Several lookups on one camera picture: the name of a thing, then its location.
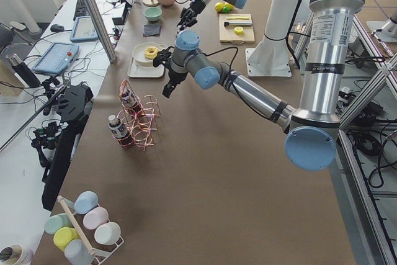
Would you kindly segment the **white plate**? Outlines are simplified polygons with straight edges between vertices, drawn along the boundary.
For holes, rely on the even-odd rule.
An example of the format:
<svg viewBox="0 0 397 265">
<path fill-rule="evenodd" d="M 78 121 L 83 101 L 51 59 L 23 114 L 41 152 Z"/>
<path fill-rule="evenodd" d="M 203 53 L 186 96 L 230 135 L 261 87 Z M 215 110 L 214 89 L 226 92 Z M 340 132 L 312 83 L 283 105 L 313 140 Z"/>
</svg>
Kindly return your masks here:
<svg viewBox="0 0 397 265">
<path fill-rule="evenodd" d="M 143 54 L 144 49 L 149 46 L 158 47 L 160 49 L 160 51 L 167 47 L 167 45 L 165 45 L 165 44 L 158 44 L 155 42 L 146 42 L 146 43 L 138 44 L 133 49 L 133 58 L 138 64 L 140 64 L 142 66 L 151 66 L 153 64 L 153 60 L 146 59 Z"/>
</svg>

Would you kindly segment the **mint green cup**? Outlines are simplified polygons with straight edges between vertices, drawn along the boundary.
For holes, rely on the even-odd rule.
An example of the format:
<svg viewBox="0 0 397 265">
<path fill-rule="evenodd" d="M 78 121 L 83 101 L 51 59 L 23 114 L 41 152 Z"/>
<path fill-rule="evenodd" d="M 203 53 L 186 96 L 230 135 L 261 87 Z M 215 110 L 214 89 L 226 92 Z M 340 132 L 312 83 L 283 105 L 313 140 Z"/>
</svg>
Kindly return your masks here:
<svg viewBox="0 0 397 265">
<path fill-rule="evenodd" d="M 60 228 L 73 227 L 66 213 L 52 215 L 45 223 L 44 230 L 46 233 L 54 235 Z"/>
</svg>

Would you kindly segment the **lemon half slice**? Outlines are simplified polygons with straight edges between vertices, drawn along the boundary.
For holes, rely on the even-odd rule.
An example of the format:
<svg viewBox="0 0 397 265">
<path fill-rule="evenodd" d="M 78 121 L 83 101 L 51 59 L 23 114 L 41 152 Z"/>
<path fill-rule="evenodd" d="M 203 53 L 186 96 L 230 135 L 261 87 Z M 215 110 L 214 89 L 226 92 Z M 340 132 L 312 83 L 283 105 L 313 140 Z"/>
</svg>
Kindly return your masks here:
<svg viewBox="0 0 397 265">
<path fill-rule="evenodd" d="M 242 35 L 243 32 L 244 32 L 243 27 L 238 26 L 238 27 L 234 28 L 234 33 L 237 34 L 237 35 Z"/>
</svg>

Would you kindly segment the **aluminium frame post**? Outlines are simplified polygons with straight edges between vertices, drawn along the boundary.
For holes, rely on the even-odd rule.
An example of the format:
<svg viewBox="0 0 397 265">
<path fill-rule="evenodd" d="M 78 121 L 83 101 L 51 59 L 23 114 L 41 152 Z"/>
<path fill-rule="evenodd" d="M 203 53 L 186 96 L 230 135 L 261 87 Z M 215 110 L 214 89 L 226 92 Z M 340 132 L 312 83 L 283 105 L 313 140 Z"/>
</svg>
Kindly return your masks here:
<svg viewBox="0 0 397 265">
<path fill-rule="evenodd" d="M 105 28 L 104 22 L 102 20 L 102 16 L 99 12 L 97 4 L 95 0 L 84 0 L 87 9 L 91 15 L 92 23 L 94 24 L 94 28 L 99 36 L 99 40 L 105 50 L 105 53 L 111 63 L 116 62 L 117 56 L 116 52 L 112 46 L 110 38 L 108 36 L 107 30 Z"/>
</svg>

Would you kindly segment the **cream white cup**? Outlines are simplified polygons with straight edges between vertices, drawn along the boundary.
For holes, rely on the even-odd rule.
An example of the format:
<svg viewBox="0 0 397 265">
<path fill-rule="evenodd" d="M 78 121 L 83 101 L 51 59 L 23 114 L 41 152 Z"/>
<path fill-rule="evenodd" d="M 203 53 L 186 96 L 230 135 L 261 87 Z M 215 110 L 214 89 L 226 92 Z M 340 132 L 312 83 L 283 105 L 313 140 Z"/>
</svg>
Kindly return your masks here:
<svg viewBox="0 0 397 265">
<path fill-rule="evenodd" d="M 116 222 L 107 222 L 98 226 L 94 233 L 94 239 L 102 245 L 116 244 L 121 236 L 121 228 Z"/>
</svg>

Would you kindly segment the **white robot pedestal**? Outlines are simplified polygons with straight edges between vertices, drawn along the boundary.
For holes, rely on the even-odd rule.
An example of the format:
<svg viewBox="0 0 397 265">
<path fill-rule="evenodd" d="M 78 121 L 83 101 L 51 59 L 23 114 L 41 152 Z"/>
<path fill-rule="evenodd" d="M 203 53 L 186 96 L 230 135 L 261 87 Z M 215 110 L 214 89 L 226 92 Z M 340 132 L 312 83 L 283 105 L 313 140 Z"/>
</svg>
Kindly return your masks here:
<svg viewBox="0 0 397 265">
<path fill-rule="evenodd" d="M 256 48 L 248 48 L 246 63 L 250 77 L 290 77 L 286 41 L 299 0 L 272 0 L 264 37 Z"/>
</svg>

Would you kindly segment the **pink cup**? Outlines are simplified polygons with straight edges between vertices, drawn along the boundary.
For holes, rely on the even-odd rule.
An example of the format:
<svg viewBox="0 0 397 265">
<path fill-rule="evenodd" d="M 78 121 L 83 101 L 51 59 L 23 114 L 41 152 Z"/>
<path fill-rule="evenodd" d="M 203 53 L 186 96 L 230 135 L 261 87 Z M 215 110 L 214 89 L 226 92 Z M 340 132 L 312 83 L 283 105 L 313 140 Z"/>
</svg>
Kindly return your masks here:
<svg viewBox="0 0 397 265">
<path fill-rule="evenodd" d="M 83 225 L 88 230 L 95 230 L 102 224 L 107 223 L 109 220 L 109 213 L 103 207 L 96 207 L 85 214 L 83 218 Z"/>
</svg>

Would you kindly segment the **yellow lemon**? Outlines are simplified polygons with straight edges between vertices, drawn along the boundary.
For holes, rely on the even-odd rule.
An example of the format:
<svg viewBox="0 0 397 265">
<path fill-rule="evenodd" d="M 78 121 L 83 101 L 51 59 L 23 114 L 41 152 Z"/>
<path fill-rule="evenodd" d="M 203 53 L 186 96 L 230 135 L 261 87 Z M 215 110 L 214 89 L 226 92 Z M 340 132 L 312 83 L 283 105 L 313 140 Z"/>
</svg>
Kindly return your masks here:
<svg viewBox="0 0 397 265">
<path fill-rule="evenodd" d="M 218 3 L 215 4 L 215 10 L 217 12 L 221 12 L 223 10 L 223 8 L 224 8 L 224 3 L 223 2 L 218 2 Z"/>
<path fill-rule="evenodd" d="M 225 2 L 224 8 L 228 8 L 229 11 L 232 11 L 234 9 L 234 6 L 228 2 Z"/>
</svg>

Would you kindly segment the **tea bottle in rack back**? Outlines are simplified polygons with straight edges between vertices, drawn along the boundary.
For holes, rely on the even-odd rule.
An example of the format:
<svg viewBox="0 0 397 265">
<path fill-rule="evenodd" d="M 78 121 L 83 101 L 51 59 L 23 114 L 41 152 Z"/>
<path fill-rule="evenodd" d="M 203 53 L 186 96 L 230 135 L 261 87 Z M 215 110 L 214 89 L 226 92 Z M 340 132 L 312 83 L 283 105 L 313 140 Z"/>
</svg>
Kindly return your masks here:
<svg viewBox="0 0 397 265">
<path fill-rule="evenodd" d="M 138 114 L 141 112 L 141 107 L 134 93 L 132 93 L 131 91 L 127 90 L 123 92 L 121 95 L 121 99 L 124 108 L 126 108 L 130 114 Z"/>
</svg>

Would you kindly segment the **mint green bowl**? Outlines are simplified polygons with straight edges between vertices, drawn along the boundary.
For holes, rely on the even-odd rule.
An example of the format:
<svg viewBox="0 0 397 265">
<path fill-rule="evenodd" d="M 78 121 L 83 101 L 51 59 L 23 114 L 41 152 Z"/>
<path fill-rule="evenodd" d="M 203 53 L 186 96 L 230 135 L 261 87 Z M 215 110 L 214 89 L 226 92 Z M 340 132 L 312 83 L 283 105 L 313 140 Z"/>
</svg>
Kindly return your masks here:
<svg viewBox="0 0 397 265">
<path fill-rule="evenodd" d="M 149 7 L 145 9 L 144 16 L 150 22 L 157 22 L 161 16 L 163 11 L 158 7 Z"/>
</svg>

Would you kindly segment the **tea bottle in rack front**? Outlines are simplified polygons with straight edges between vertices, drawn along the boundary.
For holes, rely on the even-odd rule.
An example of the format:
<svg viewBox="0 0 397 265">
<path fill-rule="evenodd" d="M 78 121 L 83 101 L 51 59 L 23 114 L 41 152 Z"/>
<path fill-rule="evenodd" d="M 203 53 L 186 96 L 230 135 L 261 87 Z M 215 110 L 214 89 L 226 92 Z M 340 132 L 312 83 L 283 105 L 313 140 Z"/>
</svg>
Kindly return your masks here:
<svg viewBox="0 0 397 265">
<path fill-rule="evenodd" d="M 125 149 L 130 148 L 133 145 L 133 138 L 125 124 L 116 115 L 110 115 L 108 121 L 109 130 L 119 145 Z"/>
</svg>

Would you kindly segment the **grey folded cloth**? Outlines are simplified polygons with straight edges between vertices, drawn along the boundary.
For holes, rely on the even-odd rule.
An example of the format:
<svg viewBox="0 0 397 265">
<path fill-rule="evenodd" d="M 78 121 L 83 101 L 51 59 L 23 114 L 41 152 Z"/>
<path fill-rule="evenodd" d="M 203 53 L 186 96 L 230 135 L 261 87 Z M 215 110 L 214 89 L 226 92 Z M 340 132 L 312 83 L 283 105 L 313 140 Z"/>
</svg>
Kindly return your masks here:
<svg viewBox="0 0 397 265">
<path fill-rule="evenodd" d="M 161 34 L 161 24 L 145 24 L 143 26 L 143 36 L 159 36 Z"/>
</svg>

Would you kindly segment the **blue cup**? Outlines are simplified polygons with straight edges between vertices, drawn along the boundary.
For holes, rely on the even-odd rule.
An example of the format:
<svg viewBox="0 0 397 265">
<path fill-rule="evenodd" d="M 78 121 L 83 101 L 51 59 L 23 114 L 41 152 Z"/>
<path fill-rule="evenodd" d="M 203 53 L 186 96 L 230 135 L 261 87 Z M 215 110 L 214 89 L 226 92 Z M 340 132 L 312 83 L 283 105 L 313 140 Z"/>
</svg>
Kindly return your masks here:
<svg viewBox="0 0 397 265">
<path fill-rule="evenodd" d="M 96 208 L 99 203 L 97 194 L 93 191 L 82 192 L 74 203 L 74 209 L 78 214 L 86 214 Z"/>
</svg>

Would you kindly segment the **black thermos bottle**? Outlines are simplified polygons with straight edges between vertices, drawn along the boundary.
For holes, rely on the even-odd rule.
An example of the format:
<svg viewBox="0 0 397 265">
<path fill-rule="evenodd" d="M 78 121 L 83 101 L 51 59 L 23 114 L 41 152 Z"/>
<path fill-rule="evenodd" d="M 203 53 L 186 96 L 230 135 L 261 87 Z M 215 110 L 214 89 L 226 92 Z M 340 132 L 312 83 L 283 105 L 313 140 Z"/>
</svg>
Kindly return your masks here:
<svg viewBox="0 0 397 265">
<path fill-rule="evenodd" d="M 38 88 L 41 85 L 40 80 L 25 64 L 25 62 L 16 53 L 6 55 L 12 69 L 23 79 L 30 88 Z"/>
</svg>

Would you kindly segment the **green lime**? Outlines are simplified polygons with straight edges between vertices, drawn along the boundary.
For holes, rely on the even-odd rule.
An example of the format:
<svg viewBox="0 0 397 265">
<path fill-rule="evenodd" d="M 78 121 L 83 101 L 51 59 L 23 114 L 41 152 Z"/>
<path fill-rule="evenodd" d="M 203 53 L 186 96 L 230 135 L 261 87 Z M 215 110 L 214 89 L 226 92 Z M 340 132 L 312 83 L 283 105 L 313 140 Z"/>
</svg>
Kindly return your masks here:
<svg viewBox="0 0 397 265">
<path fill-rule="evenodd" d="M 229 7 L 226 7 L 226 6 L 225 6 L 225 7 L 222 8 L 222 11 L 221 11 L 221 12 L 222 12 L 223 14 L 229 14 L 229 13 L 230 13 L 230 10 L 231 10 L 231 9 L 230 9 Z"/>
</svg>

